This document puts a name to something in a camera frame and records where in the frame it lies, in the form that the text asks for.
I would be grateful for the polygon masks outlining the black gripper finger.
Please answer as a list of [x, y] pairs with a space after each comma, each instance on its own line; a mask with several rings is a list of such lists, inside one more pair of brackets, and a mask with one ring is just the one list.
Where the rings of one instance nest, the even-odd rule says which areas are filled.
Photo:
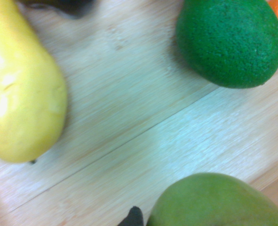
[[128, 215], [118, 224], [118, 226], [144, 226], [143, 213], [137, 206], [133, 206]]

